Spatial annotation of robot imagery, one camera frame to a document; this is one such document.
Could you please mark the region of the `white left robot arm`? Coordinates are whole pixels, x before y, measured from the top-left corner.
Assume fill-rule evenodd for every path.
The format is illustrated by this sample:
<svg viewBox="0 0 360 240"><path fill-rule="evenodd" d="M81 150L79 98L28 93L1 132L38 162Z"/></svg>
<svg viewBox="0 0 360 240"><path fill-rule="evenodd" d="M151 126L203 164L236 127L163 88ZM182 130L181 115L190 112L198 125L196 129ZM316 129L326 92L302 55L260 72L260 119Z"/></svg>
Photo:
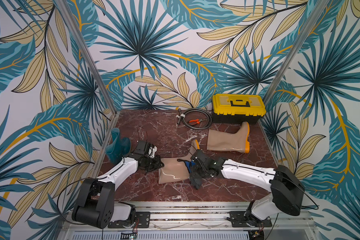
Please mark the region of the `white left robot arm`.
<svg viewBox="0 0 360 240"><path fill-rule="evenodd" d="M80 224L104 229L109 224L120 222L124 226L136 222L136 207L115 202L115 191L138 168L148 172L164 166L160 155L124 157L111 170L95 178L83 181L73 209L72 219Z"/></svg>

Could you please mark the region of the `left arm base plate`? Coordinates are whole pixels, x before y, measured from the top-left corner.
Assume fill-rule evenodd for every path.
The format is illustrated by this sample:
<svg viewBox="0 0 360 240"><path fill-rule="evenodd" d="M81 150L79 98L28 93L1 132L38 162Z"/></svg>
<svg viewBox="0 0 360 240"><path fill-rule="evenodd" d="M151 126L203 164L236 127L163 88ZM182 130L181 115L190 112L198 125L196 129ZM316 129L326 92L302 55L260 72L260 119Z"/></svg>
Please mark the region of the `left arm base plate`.
<svg viewBox="0 0 360 240"><path fill-rule="evenodd" d="M132 212L127 220L113 221L108 224L110 229L147 229L150 225L150 212Z"/></svg>

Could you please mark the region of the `teal rubber boot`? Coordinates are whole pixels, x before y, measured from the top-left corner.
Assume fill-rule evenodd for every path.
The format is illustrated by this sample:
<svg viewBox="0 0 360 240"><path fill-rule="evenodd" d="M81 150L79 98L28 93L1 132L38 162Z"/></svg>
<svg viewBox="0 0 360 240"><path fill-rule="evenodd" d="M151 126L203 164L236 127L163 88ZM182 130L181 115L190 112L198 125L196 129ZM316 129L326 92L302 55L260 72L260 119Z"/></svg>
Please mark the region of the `teal rubber boot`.
<svg viewBox="0 0 360 240"><path fill-rule="evenodd" d="M132 143L127 137L121 137L119 128L111 130L112 143L105 148L106 155L110 162L114 165L119 164L123 156L131 151Z"/></svg>

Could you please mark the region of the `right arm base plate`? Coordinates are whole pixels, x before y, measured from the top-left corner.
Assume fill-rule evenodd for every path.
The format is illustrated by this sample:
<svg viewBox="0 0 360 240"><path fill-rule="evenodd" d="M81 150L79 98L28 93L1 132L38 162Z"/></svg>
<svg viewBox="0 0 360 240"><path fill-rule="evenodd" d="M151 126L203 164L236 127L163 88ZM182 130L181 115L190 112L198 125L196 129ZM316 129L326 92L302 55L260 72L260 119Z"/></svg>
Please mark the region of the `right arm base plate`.
<svg viewBox="0 0 360 240"><path fill-rule="evenodd" d="M233 228L263 228L271 227L272 222L270 217L265 220L259 220L251 214L246 214L245 211L232 211L229 212L227 220L231 222Z"/></svg>

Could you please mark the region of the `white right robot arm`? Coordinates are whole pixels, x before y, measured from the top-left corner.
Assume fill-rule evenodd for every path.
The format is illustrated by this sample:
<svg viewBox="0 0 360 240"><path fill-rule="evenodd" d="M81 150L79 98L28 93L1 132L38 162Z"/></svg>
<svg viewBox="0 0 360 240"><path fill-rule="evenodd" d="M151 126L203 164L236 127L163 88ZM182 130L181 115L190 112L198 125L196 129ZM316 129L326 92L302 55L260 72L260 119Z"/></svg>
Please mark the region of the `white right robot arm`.
<svg viewBox="0 0 360 240"><path fill-rule="evenodd" d="M202 179L219 177L249 183L269 192L264 198L251 201L241 219L235 221L230 217L232 223L255 227L274 214L300 215L305 187L285 166L262 168L227 158L214 160L201 150L195 151L191 160L184 163L196 189L201 187Z"/></svg>

